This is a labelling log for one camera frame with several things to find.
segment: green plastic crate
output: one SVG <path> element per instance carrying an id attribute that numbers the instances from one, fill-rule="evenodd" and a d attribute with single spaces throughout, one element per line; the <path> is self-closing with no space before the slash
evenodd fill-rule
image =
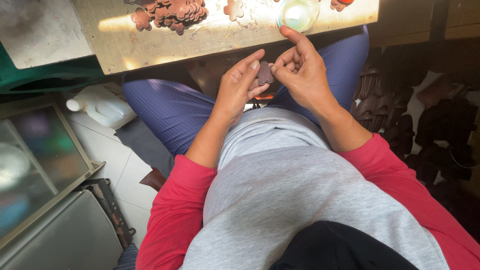
<path id="1" fill-rule="evenodd" d="M 5 48 L 0 45 L 0 94 L 70 90 L 105 77 L 95 56 L 17 69 Z"/>

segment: white cap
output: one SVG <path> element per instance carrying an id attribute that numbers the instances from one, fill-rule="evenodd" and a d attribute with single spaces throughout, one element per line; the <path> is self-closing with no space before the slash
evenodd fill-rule
<path id="1" fill-rule="evenodd" d="M 85 108 L 85 104 L 79 99 L 71 98 L 67 100 L 67 108 L 71 111 L 79 111 Z"/>

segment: white plastic jug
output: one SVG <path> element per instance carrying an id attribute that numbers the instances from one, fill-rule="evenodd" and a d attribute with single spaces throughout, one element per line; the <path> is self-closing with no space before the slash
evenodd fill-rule
<path id="1" fill-rule="evenodd" d="M 67 100 L 67 108 L 86 111 L 88 116 L 102 126 L 113 129 L 119 129 L 137 117 L 116 83 L 85 87 L 77 96 Z"/>

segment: red sleeve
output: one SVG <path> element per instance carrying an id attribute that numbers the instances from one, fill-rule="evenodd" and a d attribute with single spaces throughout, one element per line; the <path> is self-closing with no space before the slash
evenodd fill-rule
<path id="1" fill-rule="evenodd" d="M 210 169 L 175 157 L 175 166 L 150 210 L 147 234 L 138 252 L 138 270 L 177 270 L 202 227 L 205 197 L 216 176 Z"/>
<path id="2" fill-rule="evenodd" d="M 362 147 L 338 153 L 348 160 L 366 180 L 400 202 L 437 240 L 452 270 L 480 269 L 480 245 L 463 229 L 390 151 L 378 134 Z"/>

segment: blue pants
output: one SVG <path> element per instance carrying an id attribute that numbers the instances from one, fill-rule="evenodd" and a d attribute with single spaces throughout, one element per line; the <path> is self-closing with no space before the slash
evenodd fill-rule
<path id="1" fill-rule="evenodd" d="M 338 103 L 350 110 L 368 54 L 367 27 L 359 26 L 322 37 L 324 42 L 318 53 L 325 62 L 328 85 Z M 124 82 L 122 87 L 133 111 L 173 156 L 187 152 L 215 103 L 213 98 L 173 81 L 135 80 Z M 267 107 L 291 110 L 320 127 L 313 114 L 295 102 L 283 85 Z"/>

